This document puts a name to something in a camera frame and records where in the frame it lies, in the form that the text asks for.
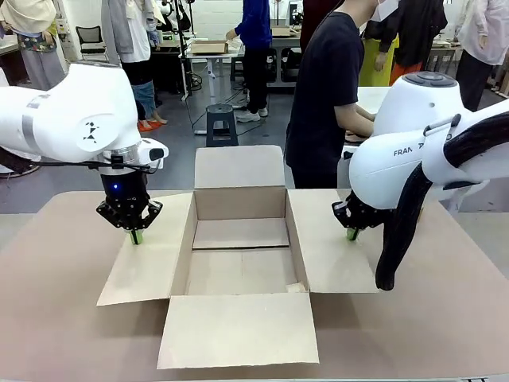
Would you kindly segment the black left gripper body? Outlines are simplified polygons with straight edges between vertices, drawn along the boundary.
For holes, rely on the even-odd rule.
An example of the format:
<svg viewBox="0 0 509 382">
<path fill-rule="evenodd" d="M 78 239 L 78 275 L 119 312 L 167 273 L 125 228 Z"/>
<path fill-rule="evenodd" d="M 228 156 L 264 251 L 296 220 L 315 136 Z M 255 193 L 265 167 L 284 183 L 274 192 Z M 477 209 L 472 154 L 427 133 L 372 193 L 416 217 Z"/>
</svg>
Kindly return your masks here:
<svg viewBox="0 0 509 382">
<path fill-rule="evenodd" d="M 105 201 L 120 213 L 128 228 L 135 228 L 150 201 L 146 190 L 146 175 L 141 171 L 121 175 L 102 174 L 101 180 Z"/>
</svg>

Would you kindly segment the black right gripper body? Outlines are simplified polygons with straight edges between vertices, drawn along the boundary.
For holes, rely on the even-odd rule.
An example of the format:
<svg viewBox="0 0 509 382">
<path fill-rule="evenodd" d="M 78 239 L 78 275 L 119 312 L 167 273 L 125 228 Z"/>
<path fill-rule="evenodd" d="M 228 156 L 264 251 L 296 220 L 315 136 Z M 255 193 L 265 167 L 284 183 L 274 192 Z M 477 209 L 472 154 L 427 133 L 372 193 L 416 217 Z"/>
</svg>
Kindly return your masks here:
<svg viewBox="0 0 509 382">
<path fill-rule="evenodd" d="M 384 211 L 365 204 L 354 193 L 346 198 L 346 203 L 348 228 L 364 230 L 384 223 Z"/>
</svg>

